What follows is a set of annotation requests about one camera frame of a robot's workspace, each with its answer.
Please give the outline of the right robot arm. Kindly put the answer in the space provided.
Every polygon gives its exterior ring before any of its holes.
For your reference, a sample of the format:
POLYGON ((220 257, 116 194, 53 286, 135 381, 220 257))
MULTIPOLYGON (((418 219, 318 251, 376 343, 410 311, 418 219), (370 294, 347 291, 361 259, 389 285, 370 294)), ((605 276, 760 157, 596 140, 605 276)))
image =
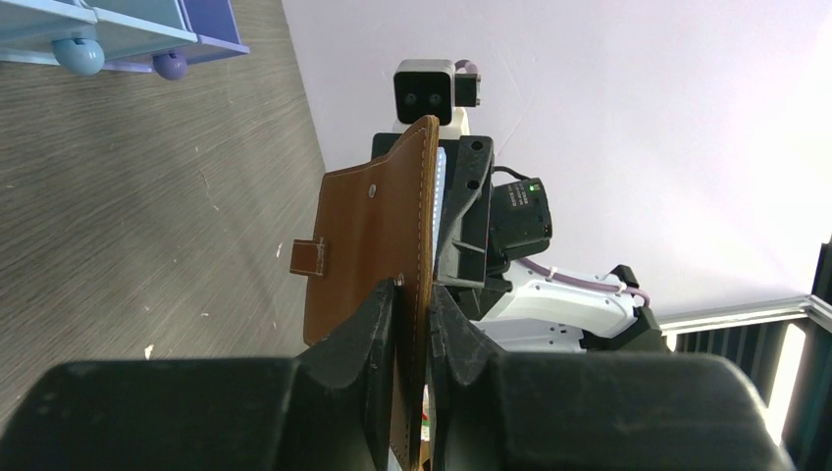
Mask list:
POLYGON ((546 188, 495 164, 484 136, 438 148, 435 277, 506 349, 667 351, 632 269, 582 275, 532 261, 553 233, 546 188))

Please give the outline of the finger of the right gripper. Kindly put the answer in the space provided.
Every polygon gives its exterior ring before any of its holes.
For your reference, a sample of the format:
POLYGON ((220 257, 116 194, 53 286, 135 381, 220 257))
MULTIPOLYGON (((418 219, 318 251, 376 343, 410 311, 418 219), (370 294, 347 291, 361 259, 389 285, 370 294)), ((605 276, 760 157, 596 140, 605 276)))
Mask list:
POLYGON ((486 279, 493 195, 494 142, 482 135, 442 139, 444 188, 435 279, 440 285, 482 288, 486 279))

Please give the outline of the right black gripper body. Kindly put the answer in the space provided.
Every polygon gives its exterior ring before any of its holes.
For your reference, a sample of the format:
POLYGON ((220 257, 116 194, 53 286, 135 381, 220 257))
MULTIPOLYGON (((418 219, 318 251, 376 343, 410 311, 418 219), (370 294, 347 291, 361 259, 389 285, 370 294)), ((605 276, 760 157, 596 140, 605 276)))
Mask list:
POLYGON ((546 190, 538 178, 516 178, 494 187, 485 258, 485 285, 457 288, 454 299, 470 320, 482 320, 512 291, 507 273, 512 263, 549 247, 553 223, 546 190))

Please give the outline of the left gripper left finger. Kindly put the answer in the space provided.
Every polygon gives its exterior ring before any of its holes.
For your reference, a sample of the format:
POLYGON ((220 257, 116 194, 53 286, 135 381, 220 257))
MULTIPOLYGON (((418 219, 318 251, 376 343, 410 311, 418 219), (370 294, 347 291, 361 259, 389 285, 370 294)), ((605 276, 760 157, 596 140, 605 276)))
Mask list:
POLYGON ((379 282, 356 312, 298 356, 297 470, 386 470, 396 286, 379 282))

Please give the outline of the brown leather card holder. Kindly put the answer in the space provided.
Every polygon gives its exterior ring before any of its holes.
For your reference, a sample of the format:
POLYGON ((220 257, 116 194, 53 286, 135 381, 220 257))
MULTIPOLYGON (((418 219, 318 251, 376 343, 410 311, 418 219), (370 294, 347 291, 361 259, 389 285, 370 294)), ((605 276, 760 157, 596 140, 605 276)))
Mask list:
POLYGON ((313 235, 295 240, 290 258, 290 271, 307 279, 309 346, 344 324, 378 282, 401 283, 392 317, 391 436, 383 449, 405 470, 416 469, 420 457, 439 134, 439 119, 424 116, 382 156, 324 174, 313 235))

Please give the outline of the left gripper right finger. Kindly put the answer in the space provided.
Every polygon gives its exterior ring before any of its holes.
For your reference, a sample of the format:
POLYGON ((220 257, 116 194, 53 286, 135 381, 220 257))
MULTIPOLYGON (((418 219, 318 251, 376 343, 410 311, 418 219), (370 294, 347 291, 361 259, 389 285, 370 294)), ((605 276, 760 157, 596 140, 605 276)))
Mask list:
POLYGON ((430 304, 428 347, 432 468, 498 470, 502 427, 493 360, 501 348, 439 286, 430 304))

